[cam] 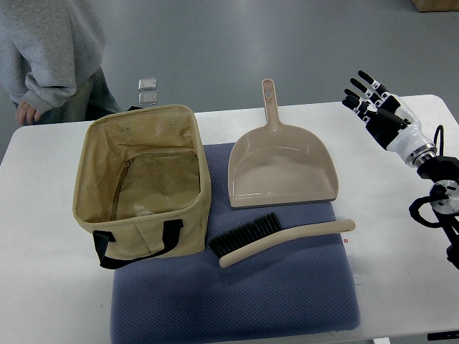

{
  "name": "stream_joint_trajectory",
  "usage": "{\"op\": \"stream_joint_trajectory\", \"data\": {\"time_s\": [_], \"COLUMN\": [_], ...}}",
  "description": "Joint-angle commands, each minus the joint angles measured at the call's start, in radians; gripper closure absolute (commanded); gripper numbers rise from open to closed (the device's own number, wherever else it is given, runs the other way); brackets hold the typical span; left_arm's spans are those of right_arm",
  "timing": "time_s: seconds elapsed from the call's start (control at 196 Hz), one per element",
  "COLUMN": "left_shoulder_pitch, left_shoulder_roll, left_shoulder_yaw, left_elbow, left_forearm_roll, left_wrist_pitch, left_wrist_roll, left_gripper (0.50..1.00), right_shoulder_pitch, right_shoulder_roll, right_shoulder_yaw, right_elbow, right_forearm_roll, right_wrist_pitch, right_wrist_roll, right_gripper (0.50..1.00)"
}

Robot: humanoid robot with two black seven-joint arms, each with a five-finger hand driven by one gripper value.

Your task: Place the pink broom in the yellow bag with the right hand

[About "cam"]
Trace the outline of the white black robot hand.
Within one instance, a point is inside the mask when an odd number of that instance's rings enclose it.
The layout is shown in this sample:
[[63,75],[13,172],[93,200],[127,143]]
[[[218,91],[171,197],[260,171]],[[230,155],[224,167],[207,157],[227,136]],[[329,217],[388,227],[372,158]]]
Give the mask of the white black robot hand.
[[410,167],[419,167],[437,155],[437,147],[422,133],[422,125],[410,107],[366,72],[350,79],[361,92],[345,89],[343,105],[365,123],[367,132],[386,151],[396,153]]

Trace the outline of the person's bare hand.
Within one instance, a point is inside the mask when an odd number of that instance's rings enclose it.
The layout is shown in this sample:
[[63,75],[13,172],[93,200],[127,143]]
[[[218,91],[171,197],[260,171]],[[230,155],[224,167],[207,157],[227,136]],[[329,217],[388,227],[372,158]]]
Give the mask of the person's bare hand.
[[26,101],[21,101],[16,109],[16,121],[20,126],[33,125],[38,122],[42,114]]

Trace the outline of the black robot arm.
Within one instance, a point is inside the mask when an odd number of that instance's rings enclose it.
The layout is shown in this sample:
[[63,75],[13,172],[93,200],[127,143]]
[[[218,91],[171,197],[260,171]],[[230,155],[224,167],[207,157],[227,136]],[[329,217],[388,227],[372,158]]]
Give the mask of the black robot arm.
[[[429,179],[433,186],[429,194],[418,198],[409,207],[410,216],[427,228],[441,228],[450,241],[447,260],[458,267],[458,159],[444,155],[444,127],[439,125],[434,134],[434,147],[439,153],[428,151],[415,161],[417,174]],[[436,222],[425,219],[420,209],[429,204]]]

